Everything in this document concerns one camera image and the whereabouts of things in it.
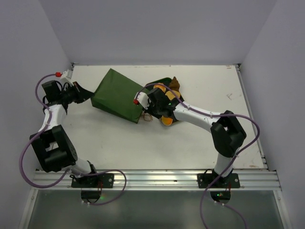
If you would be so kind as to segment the orange sugared fake bun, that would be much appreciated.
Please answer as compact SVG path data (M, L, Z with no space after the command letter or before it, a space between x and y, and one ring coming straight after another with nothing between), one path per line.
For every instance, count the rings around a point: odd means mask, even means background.
M162 123L163 125L165 125L165 126L170 126L170 125L172 125L172 123L173 123L173 119L172 119L172 118L164 117L164 116L162 116L162 117L160 118L160 121L161 121L161 123Z

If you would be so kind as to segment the orange twisted fake bread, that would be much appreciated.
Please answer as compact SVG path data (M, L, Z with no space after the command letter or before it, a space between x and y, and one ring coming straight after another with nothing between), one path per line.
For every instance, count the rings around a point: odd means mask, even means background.
M166 93L167 89L163 84L160 85L154 85L153 88L159 88L162 90L163 93Z

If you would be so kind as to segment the brown fake croissant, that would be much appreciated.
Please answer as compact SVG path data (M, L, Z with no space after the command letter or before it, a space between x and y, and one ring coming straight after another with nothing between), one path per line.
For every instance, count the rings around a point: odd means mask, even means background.
M169 88L173 91L179 92L180 84L177 78L174 76L169 84Z

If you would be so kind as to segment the green brown paper bag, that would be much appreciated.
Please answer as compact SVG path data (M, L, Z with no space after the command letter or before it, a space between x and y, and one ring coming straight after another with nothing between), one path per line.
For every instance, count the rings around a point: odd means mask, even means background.
M142 108L134 104L136 94L143 86L123 74L110 69L91 97L93 107L127 121L138 123Z

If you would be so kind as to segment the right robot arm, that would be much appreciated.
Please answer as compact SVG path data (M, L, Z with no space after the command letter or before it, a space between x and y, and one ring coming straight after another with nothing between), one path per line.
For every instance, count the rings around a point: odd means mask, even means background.
M231 111L208 112L186 103L177 92L164 92L159 87L147 93L139 92L134 102L138 102L145 111L157 118L188 122L208 131L218 152L210 180L217 187L224 187L229 182L233 171L233 166L229 163L246 139L246 132Z

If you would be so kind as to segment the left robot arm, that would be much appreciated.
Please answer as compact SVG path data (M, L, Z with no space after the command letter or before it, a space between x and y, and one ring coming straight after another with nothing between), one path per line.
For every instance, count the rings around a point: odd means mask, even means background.
M66 88L60 88L59 85L56 80L42 84L48 103L44 108L44 124L40 129L42 133L32 141L31 146L43 171L60 172L70 169L76 175L83 175L82 181L86 186L94 187L99 181L94 165L77 156L76 149L62 126L69 104L83 103L93 97L94 93L82 88L77 82L69 83Z

